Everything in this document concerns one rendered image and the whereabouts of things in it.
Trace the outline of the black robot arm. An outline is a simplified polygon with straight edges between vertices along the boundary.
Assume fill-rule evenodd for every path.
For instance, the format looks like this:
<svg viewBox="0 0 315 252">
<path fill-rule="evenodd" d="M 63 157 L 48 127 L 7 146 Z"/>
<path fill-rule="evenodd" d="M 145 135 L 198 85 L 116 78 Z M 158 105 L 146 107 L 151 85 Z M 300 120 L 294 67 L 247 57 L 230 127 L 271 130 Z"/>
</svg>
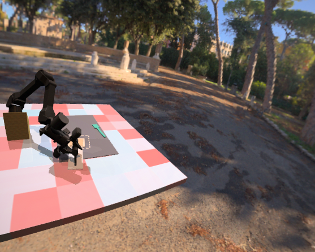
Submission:
<svg viewBox="0 0 315 252">
<path fill-rule="evenodd" d="M 9 97 L 6 107 L 8 107 L 8 112 L 23 112 L 26 98 L 40 86 L 45 86 L 45 94 L 43 108 L 39 113 L 38 122 L 45 125 L 45 127 L 40 128 L 39 133 L 40 136 L 45 134 L 53 139 L 58 134 L 59 130 L 69 123 L 69 119 L 63 114 L 63 112 L 59 112 L 55 115 L 53 110 L 55 88 L 57 87 L 57 84 L 55 83 L 52 74 L 42 69 L 39 70 L 35 74 L 35 79 L 32 82 L 30 82 L 20 92 L 15 92 Z"/>
</svg>

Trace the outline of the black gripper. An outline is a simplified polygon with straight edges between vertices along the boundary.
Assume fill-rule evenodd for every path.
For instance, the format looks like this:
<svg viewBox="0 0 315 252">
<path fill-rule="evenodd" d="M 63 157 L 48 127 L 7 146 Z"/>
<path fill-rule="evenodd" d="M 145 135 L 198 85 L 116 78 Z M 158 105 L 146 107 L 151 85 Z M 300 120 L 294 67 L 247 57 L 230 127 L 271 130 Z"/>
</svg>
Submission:
<svg viewBox="0 0 315 252">
<path fill-rule="evenodd" d="M 63 154 L 72 154 L 72 149 L 68 146 L 68 143 L 72 142 L 74 146 L 79 148 L 80 150 L 83 150 L 82 147 L 79 145 L 77 139 L 81 135 L 81 129 L 75 128 L 75 130 L 72 131 L 72 136 L 69 137 L 66 136 L 62 130 L 59 130 L 58 134 L 52 139 L 54 143 L 58 143 L 59 145 L 54 149 L 53 156 L 56 158 L 59 158 L 61 155 L 60 152 Z"/>
</svg>

